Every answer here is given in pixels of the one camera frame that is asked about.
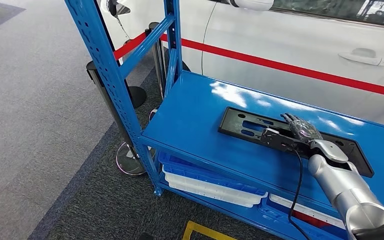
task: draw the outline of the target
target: black metal plate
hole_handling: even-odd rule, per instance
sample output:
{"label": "black metal plate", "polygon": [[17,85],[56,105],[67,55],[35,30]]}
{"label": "black metal plate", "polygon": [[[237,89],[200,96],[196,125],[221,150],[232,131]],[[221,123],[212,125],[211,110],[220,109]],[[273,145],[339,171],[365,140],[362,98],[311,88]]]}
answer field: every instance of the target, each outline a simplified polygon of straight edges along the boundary
{"label": "black metal plate", "polygon": [[[251,143],[285,151],[285,146],[280,144],[269,145],[261,141],[263,130],[268,127],[279,131],[279,133],[284,136],[292,137],[292,133],[286,122],[232,107],[226,108],[218,131]],[[375,173],[364,156],[358,142],[325,132],[321,132],[321,135],[324,140],[335,143],[348,156],[349,161],[355,165],[360,175],[368,178],[373,177]],[[303,158],[309,158],[305,152],[300,152],[300,155],[301,154]]]}

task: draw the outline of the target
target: side mirror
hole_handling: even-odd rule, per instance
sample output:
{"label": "side mirror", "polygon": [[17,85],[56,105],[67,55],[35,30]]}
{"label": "side mirror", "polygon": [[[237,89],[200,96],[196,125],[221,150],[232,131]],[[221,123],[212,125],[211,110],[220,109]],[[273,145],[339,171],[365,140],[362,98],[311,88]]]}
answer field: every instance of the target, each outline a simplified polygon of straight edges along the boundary
{"label": "side mirror", "polygon": [[250,9],[255,11],[268,11],[272,6],[274,0],[227,0],[230,5],[241,8]]}

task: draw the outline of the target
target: red stripe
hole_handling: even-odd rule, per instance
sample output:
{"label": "red stripe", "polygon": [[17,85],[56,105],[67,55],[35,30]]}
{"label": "red stripe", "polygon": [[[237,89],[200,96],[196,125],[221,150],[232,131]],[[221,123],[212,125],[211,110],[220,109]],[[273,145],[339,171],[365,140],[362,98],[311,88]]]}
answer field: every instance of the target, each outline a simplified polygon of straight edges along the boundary
{"label": "red stripe", "polygon": [[[167,42],[167,35],[163,34],[161,36],[161,40]],[[188,47],[188,48],[191,48],[191,49],[201,50],[204,52],[228,57],[231,59],[241,60],[244,62],[257,64],[257,65],[261,65],[261,66],[272,68],[272,69],[281,70],[281,71],[292,73],[292,74],[298,74],[301,76],[314,78],[314,79],[322,80],[322,81],[329,82],[329,83],[339,84],[342,86],[347,86],[347,87],[351,87],[351,88],[355,88],[355,89],[365,90],[368,92],[384,95],[384,86],[382,86],[382,85],[377,85],[377,84],[368,83],[368,82],[364,82],[364,81],[358,81],[358,80],[354,80],[354,79],[346,78],[346,77],[342,77],[342,76],[336,76],[336,75],[332,75],[329,73],[315,71],[315,70],[311,70],[311,69],[307,69],[307,68],[303,68],[303,67],[299,67],[299,66],[294,66],[294,65],[290,65],[290,64],[286,64],[286,63],[282,63],[282,62],[278,62],[278,61],[272,61],[272,60],[268,60],[265,58],[240,53],[237,51],[227,50],[224,48],[211,46],[211,45],[207,45],[207,44],[196,42],[196,41],[187,40],[184,38],[182,38],[182,40],[181,40],[181,45]]]}
{"label": "red stripe", "polygon": [[311,224],[319,229],[323,228],[323,227],[326,227],[326,226],[332,226],[331,224],[327,223],[327,222],[324,222],[322,220],[319,220],[315,217],[312,217],[312,216],[309,216],[305,213],[302,213],[302,212],[299,212],[299,211],[296,211],[296,210],[293,210],[292,211],[292,216],[301,220],[301,221],[304,221],[308,224]]}
{"label": "red stripe", "polygon": [[141,44],[142,41],[145,40],[146,37],[147,37],[147,35],[144,32],[144,33],[140,34],[139,36],[135,37],[134,39],[128,41],[124,46],[122,46],[119,49],[115,50],[114,51],[115,60],[121,59],[128,52],[132,51],[139,44]]}

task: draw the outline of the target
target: robotic arm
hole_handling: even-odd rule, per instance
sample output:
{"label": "robotic arm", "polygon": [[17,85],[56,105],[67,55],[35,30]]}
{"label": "robotic arm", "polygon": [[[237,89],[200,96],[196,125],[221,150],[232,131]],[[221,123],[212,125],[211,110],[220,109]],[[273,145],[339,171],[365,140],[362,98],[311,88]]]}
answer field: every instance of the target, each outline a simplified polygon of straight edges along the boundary
{"label": "robotic arm", "polygon": [[308,170],[339,212],[348,239],[384,240],[384,206],[356,166],[336,144],[323,140],[312,124],[289,113],[281,116],[289,124],[294,138],[314,150],[308,159]]}

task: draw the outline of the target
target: robot finger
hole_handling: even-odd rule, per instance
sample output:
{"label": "robot finger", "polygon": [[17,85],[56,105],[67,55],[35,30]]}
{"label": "robot finger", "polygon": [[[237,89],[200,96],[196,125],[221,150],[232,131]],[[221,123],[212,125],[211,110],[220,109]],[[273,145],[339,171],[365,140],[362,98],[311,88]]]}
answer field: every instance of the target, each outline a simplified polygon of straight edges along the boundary
{"label": "robot finger", "polygon": [[299,118],[295,115],[292,115],[290,113],[286,113],[286,115],[292,120],[292,121],[296,121],[296,120],[299,120]]}
{"label": "robot finger", "polygon": [[291,119],[289,113],[284,113],[284,114],[281,114],[280,116],[281,116],[282,118],[284,118],[284,119],[286,120],[287,123],[290,123],[290,122],[293,121],[293,120]]}

